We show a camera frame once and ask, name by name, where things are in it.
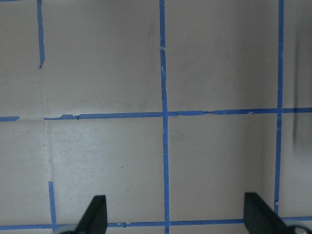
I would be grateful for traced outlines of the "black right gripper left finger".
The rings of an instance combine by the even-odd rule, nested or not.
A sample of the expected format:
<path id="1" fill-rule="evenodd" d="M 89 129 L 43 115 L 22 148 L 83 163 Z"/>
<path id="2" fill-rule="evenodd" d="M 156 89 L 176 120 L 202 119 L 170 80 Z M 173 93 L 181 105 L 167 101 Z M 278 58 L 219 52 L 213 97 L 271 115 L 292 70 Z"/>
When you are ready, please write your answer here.
<path id="1" fill-rule="evenodd" d="M 80 222 L 77 234 L 105 234 L 108 227 L 106 196 L 96 195 L 91 200 Z"/>

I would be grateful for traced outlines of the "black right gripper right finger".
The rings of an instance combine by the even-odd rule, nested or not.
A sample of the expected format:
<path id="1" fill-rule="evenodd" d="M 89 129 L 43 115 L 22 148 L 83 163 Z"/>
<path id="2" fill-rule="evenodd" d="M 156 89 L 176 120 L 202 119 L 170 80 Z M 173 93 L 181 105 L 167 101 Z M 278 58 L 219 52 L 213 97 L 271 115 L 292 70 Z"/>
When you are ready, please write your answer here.
<path id="1" fill-rule="evenodd" d="M 244 194 L 244 224 L 250 234 L 289 234 L 289 227 L 254 192 Z"/>

